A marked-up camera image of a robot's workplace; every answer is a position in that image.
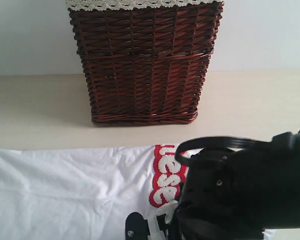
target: lace trim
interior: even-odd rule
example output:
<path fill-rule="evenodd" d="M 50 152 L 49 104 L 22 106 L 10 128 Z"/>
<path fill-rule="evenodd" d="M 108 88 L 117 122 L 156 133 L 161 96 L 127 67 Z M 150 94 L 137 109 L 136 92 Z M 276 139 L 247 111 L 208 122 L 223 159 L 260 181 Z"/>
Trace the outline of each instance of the lace trim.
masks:
<path fill-rule="evenodd" d="M 147 7 L 159 8 L 179 6 L 188 4 L 198 5 L 201 3 L 223 2 L 224 0 L 65 0 L 66 6 L 72 10 L 79 11 L 105 11 L 105 10 L 132 10 Z"/>

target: red patch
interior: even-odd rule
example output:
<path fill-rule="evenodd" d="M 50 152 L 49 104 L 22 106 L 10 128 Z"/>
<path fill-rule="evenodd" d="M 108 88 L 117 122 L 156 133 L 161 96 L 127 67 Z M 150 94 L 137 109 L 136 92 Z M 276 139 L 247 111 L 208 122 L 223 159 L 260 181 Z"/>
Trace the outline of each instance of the red patch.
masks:
<path fill-rule="evenodd" d="M 176 146 L 156 145 L 154 149 L 152 206 L 159 208 L 174 200 L 180 193 L 179 183 L 185 182 L 187 167 L 175 160 Z"/>

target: white t-shirt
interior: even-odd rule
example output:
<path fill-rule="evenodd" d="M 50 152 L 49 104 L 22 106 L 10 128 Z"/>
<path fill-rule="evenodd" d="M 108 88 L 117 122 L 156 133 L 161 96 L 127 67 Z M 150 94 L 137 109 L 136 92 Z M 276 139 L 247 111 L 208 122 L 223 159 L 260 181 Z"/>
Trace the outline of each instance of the white t-shirt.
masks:
<path fill-rule="evenodd" d="M 0 149 L 0 240 L 124 240 L 130 213 L 151 218 L 179 194 L 175 150 Z"/>

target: wicker basket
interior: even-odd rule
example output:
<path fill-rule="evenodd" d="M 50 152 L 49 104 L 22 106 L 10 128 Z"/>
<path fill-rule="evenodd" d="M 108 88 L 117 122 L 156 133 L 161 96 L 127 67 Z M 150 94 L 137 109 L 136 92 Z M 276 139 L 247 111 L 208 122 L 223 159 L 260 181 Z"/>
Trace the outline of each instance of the wicker basket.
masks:
<path fill-rule="evenodd" d="M 69 11 L 94 124 L 188 124 L 197 117 L 223 2 Z"/>

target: table surface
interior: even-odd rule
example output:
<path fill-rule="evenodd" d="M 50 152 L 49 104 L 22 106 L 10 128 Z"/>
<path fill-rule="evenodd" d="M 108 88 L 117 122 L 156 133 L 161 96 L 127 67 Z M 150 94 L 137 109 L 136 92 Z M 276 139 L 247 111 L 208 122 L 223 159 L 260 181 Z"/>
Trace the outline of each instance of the table surface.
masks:
<path fill-rule="evenodd" d="M 203 136 L 270 141 L 300 128 L 300 69 L 209 72 L 188 125 L 103 127 L 91 123 L 83 75 L 0 76 L 0 148 L 99 148 L 180 143 Z M 274 240 L 300 240 L 300 229 Z"/>

